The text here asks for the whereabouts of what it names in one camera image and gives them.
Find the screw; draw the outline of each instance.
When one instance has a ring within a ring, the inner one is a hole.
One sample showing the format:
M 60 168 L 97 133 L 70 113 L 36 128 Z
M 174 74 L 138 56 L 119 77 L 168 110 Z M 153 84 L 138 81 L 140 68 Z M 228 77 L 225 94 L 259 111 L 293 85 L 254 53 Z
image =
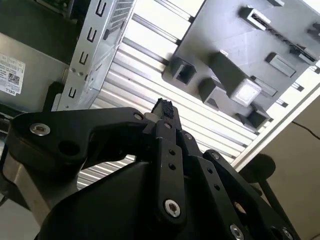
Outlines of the screw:
M 189 140 L 192 139 L 192 136 L 191 136 L 189 133 L 186 133 L 185 135 L 186 135 L 186 137 L 187 137 Z
M 167 122 L 164 123 L 164 125 L 168 128 L 168 129 L 171 129 L 171 125 Z
M 213 158 L 215 160 L 219 160 L 219 158 L 220 158 L 219 155 L 216 152 L 212 152 L 211 155 L 213 156 Z
M 141 116 L 140 114 L 138 114 L 138 113 L 135 113 L 135 114 L 134 114 L 134 117 L 135 117 L 136 119 L 138 119 L 138 120 L 142 120 L 142 116 Z
M 242 233 L 242 231 L 240 230 L 240 228 L 237 225 L 235 225 L 235 224 L 230 225 L 230 231 L 236 240 L 244 240 L 245 239 L 244 234 Z
M 291 233 L 285 227 L 282 228 L 282 231 L 284 232 L 284 234 L 287 236 L 288 239 L 294 240 L 294 237 L 291 235 Z
M 50 127 L 43 123 L 34 123 L 30 126 L 30 131 L 38 136 L 45 136 L 50 133 Z
M 180 207 L 178 203 L 171 199 L 164 202 L 164 209 L 171 217 L 178 218 L 180 216 Z

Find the rectangular slot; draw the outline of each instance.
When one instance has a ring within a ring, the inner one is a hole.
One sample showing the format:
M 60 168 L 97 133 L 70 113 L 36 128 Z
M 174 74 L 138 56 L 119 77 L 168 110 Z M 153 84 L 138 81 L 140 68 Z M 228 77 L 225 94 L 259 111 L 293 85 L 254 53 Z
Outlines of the rectangular slot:
M 97 34 L 97 30 L 94 30 L 93 34 L 91 34 L 91 33 L 92 33 L 92 31 L 93 31 L 93 29 L 92 29 L 92 27 L 90 27 L 90 30 L 89 30 L 88 36 L 86 37 L 86 39 L 87 39 L 89 42 L 91 42 L 91 43 L 93 43 L 93 42 L 94 42 L 95 37 L 96 37 L 96 34 Z
M 280 72 L 291 78 L 295 73 L 295 66 L 293 66 L 290 62 L 285 60 L 279 54 L 271 53 L 267 58 L 266 61 L 271 64 L 273 67 L 278 69 Z
M 81 57 L 80 57 L 80 60 L 79 60 L 79 63 L 82 64 L 82 65 L 86 65 L 86 62 L 87 62 L 87 59 L 88 59 L 88 54 L 85 55 L 85 58 L 84 58 L 84 55 L 85 55 L 85 52 L 83 51 L 81 53 Z
M 282 101 L 281 99 L 278 99 L 277 101 L 275 101 L 277 104 L 281 105 L 282 107 L 286 108 L 288 107 L 288 103 Z
M 265 24 L 270 24 L 271 21 L 261 12 L 251 7 L 244 7 L 240 11 L 240 17 L 246 20 L 254 28 L 265 31 L 267 28 Z
M 267 95 L 267 97 L 273 97 L 278 91 L 261 81 L 259 78 L 252 76 L 251 79 L 262 88 L 262 94 Z
M 285 5 L 285 3 L 281 0 L 267 0 L 267 1 L 275 7 L 283 7 Z
M 98 15 L 99 17 L 102 17 L 102 15 L 103 15 L 104 12 L 105 12 L 106 5 L 107 5 L 107 4 L 104 2 L 104 3 L 103 3 L 103 6 L 101 7 L 101 3 L 102 3 L 102 1 L 99 0 L 98 6 L 96 7 L 96 10 L 95 10 L 95 14 Z
M 76 96 L 76 92 L 77 92 L 77 90 L 75 89 L 75 88 L 73 88 L 73 87 L 70 87 L 70 91 L 69 91 L 69 98 L 72 98 L 72 99 L 74 99 L 75 98 L 75 96 Z
M 301 85 L 299 85 L 298 83 L 294 82 L 291 87 L 293 87 L 294 89 L 297 89 L 299 92 L 302 92 L 305 88 Z
M 176 79 L 180 82 L 183 82 L 184 84 L 188 84 L 190 82 L 190 79 L 194 76 L 194 74 L 195 70 L 193 66 L 183 65 Z

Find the barcode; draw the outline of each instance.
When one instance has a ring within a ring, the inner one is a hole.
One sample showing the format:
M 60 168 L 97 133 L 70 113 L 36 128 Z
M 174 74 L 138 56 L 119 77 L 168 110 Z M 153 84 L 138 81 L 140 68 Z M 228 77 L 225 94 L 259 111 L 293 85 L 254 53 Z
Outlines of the barcode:
M 13 83 L 14 85 L 19 86 L 20 77 L 18 77 L 18 76 L 16 76 L 16 75 L 14 75 L 14 74 L 12 74 L 12 73 L 9 72 L 8 81 L 9 81 L 10 83 Z

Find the perforated metal bracket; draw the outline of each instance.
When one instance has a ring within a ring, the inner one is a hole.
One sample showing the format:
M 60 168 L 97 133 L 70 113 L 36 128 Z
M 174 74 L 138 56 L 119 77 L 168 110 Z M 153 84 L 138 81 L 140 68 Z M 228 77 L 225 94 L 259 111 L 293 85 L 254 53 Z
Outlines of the perforated metal bracket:
M 135 3 L 136 0 L 91 1 L 72 57 L 58 111 L 86 109 L 94 101 L 123 38 Z

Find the black metal bracket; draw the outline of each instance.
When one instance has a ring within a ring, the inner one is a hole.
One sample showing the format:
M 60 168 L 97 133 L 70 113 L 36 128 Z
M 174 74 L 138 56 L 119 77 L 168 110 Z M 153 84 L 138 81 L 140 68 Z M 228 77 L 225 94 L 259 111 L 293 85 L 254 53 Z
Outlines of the black metal bracket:
M 127 154 L 136 156 L 134 163 L 65 193 L 42 213 L 37 239 L 299 240 L 218 152 L 201 153 L 182 130 L 178 110 L 162 99 L 146 115 L 127 107 L 19 115 L 11 121 L 0 172 L 8 196 L 18 202 L 21 192 L 21 204 L 37 216 L 38 199 L 10 164 L 32 172 L 38 184 L 59 186 L 45 189 L 47 198 L 43 185 L 30 188 L 51 207 L 48 197 L 63 196 L 81 169 Z

